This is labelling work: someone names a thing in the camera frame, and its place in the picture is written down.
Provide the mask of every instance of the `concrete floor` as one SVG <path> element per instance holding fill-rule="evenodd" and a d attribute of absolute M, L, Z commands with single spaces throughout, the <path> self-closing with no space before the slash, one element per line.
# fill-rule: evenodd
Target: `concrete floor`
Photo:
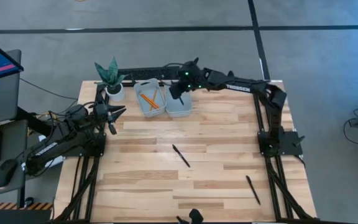
<path fill-rule="evenodd" d="M 254 0 L 260 26 L 358 25 L 358 1 Z M 248 3 L 174 0 L 0 0 L 0 29 L 250 26 Z M 261 31 L 271 79 L 284 80 L 318 216 L 358 223 L 358 146 L 342 126 L 358 108 L 358 30 Z M 253 31 L 102 34 L 0 34 L 4 50 L 21 49 L 22 78 L 66 96 L 98 79 L 93 62 L 156 67 L 200 57 L 201 66 L 262 78 Z M 19 106 L 64 110 L 70 100 L 21 83 Z M 348 130 L 358 141 L 358 129 Z M 26 194 L 50 202 L 60 168 L 27 182 Z M 16 193 L 0 195 L 14 202 Z"/>

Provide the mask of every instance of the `white plant pot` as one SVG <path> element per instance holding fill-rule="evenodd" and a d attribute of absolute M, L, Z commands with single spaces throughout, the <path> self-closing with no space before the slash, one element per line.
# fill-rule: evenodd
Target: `white plant pot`
<path fill-rule="evenodd" d="M 120 84 L 120 85 L 121 85 L 121 90 L 116 94 L 110 94 L 107 91 L 107 87 L 104 89 L 106 91 L 107 95 L 109 95 L 110 99 L 112 99 L 115 102 L 122 101 L 125 98 L 124 87 L 122 84 Z"/>

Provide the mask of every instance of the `green leaves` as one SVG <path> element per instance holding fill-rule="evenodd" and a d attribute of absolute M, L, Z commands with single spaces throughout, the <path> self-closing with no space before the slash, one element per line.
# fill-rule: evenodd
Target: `green leaves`
<path fill-rule="evenodd" d="M 126 75 L 118 76 L 118 65 L 115 57 L 112 58 L 112 61 L 109 66 L 109 70 L 105 70 L 102 66 L 100 66 L 96 62 L 94 63 L 94 66 L 96 67 L 96 70 L 98 71 L 99 76 L 102 79 L 102 82 L 95 83 L 98 85 L 104 85 L 112 88 L 117 85 L 120 85 L 126 76 Z"/>
<path fill-rule="evenodd" d="M 96 67 L 96 70 L 99 73 L 100 78 L 102 81 L 108 83 L 110 80 L 109 73 L 107 70 L 105 70 L 102 66 L 100 66 L 98 63 L 94 63 L 94 66 Z"/>

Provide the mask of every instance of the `computer mouse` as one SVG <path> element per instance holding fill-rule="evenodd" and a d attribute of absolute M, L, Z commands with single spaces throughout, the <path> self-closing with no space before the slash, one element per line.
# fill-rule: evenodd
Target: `computer mouse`
<path fill-rule="evenodd" d="M 12 179 L 13 173 L 17 167 L 15 159 L 8 159 L 0 166 L 0 187 L 5 187 Z"/>

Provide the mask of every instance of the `orange pencil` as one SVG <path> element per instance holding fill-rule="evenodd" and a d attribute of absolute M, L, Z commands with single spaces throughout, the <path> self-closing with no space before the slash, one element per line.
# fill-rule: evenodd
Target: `orange pencil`
<path fill-rule="evenodd" d="M 143 99 L 145 100 L 145 101 L 147 101 L 148 103 L 150 103 L 150 105 L 152 105 L 155 109 L 159 109 L 160 107 L 158 106 L 158 105 L 156 105 L 152 100 L 150 100 L 149 99 L 149 97 L 147 97 L 145 94 L 140 94 L 142 97 L 143 97 Z"/>
<path fill-rule="evenodd" d="M 157 94 L 157 89 L 154 90 L 153 102 L 155 101 L 155 96 L 156 96 L 156 94 Z"/>

